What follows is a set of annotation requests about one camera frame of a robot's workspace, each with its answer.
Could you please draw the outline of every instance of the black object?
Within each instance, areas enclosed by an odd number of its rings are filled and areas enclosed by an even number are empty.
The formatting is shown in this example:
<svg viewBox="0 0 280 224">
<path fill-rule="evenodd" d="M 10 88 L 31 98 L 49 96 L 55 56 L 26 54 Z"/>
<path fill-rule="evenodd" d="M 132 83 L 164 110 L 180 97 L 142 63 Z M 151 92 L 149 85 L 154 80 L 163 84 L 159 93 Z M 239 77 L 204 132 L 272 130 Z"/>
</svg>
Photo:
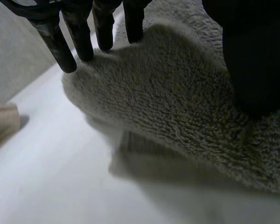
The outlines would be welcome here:
<svg viewBox="0 0 280 224">
<path fill-rule="evenodd" d="M 203 0 L 223 27 L 236 103 L 258 119 L 280 108 L 280 0 Z"/>
<path fill-rule="evenodd" d="M 76 62 L 59 28 L 59 12 L 62 11 L 77 54 L 82 61 L 93 59 L 93 49 L 87 18 L 93 0 L 0 0 L 18 16 L 27 18 L 37 29 L 60 68 L 66 72 L 77 69 Z M 93 18 L 98 46 L 109 50 L 113 46 L 113 12 L 122 0 L 94 0 Z M 151 0 L 126 0 L 127 33 L 129 42 L 142 37 L 144 8 Z"/>
<path fill-rule="evenodd" d="M 77 64 L 60 30 L 59 16 L 41 21 L 28 20 L 37 29 L 60 68 L 66 73 L 74 72 Z"/>
</svg>

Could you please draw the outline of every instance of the black rubber finger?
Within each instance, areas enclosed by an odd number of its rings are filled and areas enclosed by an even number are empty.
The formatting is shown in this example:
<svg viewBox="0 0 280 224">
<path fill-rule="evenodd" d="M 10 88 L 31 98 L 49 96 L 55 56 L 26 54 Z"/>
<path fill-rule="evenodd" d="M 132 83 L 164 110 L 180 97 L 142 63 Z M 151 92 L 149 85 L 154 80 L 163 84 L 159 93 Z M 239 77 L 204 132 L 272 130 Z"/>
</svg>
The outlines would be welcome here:
<svg viewBox="0 0 280 224">
<path fill-rule="evenodd" d="M 51 51 L 53 57 L 65 73 L 77 69 L 76 61 L 59 27 L 59 16 L 43 21 L 29 20 Z"/>
<path fill-rule="evenodd" d="M 92 13 L 97 35 L 98 46 L 103 51 L 113 47 L 113 12 L 121 4 L 121 0 L 95 0 Z"/>
<path fill-rule="evenodd" d="M 91 7 L 81 12 L 62 11 L 65 24 L 75 45 L 77 54 L 82 61 L 93 59 L 93 48 L 87 18 Z"/>
<path fill-rule="evenodd" d="M 143 37 L 144 8 L 136 7 L 123 2 L 126 18 L 126 34 L 129 43 L 138 42 Z"/>
</svg>

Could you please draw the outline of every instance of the white table surface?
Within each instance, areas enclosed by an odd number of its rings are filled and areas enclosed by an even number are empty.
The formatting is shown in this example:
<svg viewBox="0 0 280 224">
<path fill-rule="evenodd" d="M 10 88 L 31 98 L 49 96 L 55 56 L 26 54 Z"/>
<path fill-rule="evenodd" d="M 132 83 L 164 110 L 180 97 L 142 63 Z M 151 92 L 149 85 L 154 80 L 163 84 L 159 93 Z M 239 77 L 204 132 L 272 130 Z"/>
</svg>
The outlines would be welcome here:
<svg viewBox="0 0 280 224">
<path fill-rule="evenodd" d="M 61 76 L 54 65 L 11 99 L 29 121 L 0 147 L 0 224 L 280 224 L 280 196 L 110 175 L 123 131 L 90 126 Z"/>
</svg>

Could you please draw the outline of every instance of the fluffy towel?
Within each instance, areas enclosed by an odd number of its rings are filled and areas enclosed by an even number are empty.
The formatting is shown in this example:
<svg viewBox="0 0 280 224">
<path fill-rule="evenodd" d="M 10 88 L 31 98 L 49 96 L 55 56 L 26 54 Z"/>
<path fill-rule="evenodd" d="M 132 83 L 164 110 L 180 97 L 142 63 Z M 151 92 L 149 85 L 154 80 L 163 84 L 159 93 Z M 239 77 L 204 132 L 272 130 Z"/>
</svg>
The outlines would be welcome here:
<svg viewBox="0 0 280 224">
<path fill-rule="evenodd" d="M 280 192 L 280 110 L 253 121 L 234 106 L 222 29 L 200 0 L 154 0 L 144 38 L 129 45 L 121 21 L 113 50 L 63 76 L 87 115 L 210 163 L 246 185 Z"/>
</svg>

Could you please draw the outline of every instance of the beige cylinder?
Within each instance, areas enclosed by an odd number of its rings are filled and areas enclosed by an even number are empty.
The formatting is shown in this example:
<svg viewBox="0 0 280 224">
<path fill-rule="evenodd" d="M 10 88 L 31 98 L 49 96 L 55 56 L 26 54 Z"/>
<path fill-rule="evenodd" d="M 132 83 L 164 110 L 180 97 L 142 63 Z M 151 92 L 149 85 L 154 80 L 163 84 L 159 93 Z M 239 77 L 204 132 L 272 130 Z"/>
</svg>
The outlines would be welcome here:
<svg viewBox="0 0 280 224">
<path fill-rule="evenodd" d="M 0 105 L 0 141 L 20 129 L 20 115 L 16 105 Z"/>
</svg>

